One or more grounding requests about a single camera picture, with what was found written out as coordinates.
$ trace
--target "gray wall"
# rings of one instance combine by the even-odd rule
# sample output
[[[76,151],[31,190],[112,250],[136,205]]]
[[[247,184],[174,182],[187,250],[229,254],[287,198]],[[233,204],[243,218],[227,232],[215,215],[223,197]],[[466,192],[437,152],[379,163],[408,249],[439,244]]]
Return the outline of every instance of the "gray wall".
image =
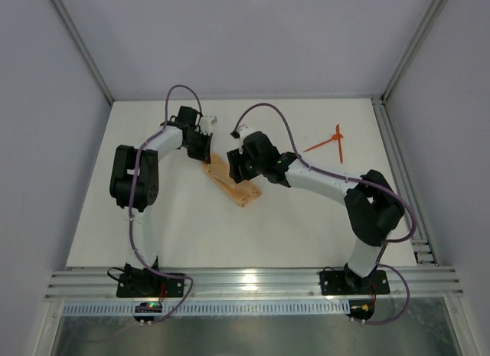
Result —
[[[160,100],[380,94],[430,1],[64,3],[115,99]]]
[[[490,0],[449,0],[389,101],[439,257],[490,333]]]
[[[63,267],[109,106],[47,0],[0,0],[0,353],[22,355]]]

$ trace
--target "glass panel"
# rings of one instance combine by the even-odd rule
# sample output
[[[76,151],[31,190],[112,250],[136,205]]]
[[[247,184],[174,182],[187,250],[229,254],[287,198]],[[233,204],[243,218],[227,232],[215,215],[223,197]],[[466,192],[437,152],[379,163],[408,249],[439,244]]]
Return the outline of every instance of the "glass panel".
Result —
[[[402,299],[378,299],[375,318],[400,311]],[[87,340],[100,340],[99,343]],[[140,327],[132,318],[63,318],[52,356],[175,355],[460,355],[444,299],[413,299],[385,326],[346,315],[173,318]]]

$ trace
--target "white tabletop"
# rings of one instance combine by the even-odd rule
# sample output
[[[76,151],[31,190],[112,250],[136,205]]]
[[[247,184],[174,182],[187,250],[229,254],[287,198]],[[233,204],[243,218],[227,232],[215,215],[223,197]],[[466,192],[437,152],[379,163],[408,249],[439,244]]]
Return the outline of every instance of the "white tabletop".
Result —
[[[215,115],[218,126],[212,149],[226,160],[237,147],[230,132],[253,100],[203,101],[204,114]],[[394,188],[371,101],[273,100],[285,114],[300,151],[329,139],[340,124],[344,163],[336,142],[304,156],[311,162],[352,175],[377,169]],[[174,101],[196,107],[195,102]],[[109,195],[116,147],[139,146],[163,121],[160,101],[114,103],[103,143],[83,205],[68,266],[121,266],[126,261],[127,211]],[[280,118],[264,107],[243,121],[264,131],[280,152],[291,147]],[[159,165],[160,191],[155,202],[154,229],[162,266],[172,267],[307,267],[343,266],[354,245],[345,207],[308,191],[253,180],[263,195],[239,208],[203,173],[200,162],[184,149],[172,152]],[[403,222],[392,237],[407,233]],[[383,262],[414,266],[410,242],[391,244]]]

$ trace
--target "ventilated strip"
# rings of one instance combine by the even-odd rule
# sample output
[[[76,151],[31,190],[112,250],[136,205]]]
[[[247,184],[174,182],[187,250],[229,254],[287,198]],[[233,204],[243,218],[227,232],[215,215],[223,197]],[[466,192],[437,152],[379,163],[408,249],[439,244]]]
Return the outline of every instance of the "ventilated strip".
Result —
[[[412,249],[415,254],[415,259],[418,264],[435,266],[436,260],[434,259],[432,249],[430,248],[427,240],[411,240]]]
[[[129,316],[141,302],[69,302],[63,316]],[[176,302],[163,302],[162,314],[170,312]],[[193,301],[184,303],[173,316],[247,316],[247,315],[326,315],[348,314],[348,300],[302,301]],[[158,314],[138,314],[157,316]]]

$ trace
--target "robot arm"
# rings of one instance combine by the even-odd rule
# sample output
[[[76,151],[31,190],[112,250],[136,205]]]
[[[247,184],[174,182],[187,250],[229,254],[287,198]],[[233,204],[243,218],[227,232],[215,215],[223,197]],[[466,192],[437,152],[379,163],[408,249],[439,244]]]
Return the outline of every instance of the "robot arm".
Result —
[[[344,268],[345,280],[353,292],[369,287],[384,241],[404,214],[401,204],[376,189],[347,181],[347,176],[342,181],[308,169],[294,153],[280,154],[262,132],[247,126],[237,131],[240,147],[227,153],[230,177],[238,183],[263,175],[274,184],[306,189],[346,206],[357,239]],[[370,170],[360,178],[390,189],[380,172]]]
[[[165,131],[152,139],[141,153],[133,202],[136,211],[133,218],[133,238],[139,254],[154,268],[158,268],[158,255],[152,233],[151,212],[158,197],[158,163],[171,151],[181,147],[187,149],[190,158],[211,162],[212,129],[217,120],[214,116],[202,116],[198,121],[198,114],[197,110],[182,106],[178,115],[165,127]],[[129,204],[137,151],[138,147],[128,145],[120,145],[116,149],[109,191],[121,208],[126,208]],[[131,268],[143,269],[130,249],[126,259],[126,265],[128,264]]]

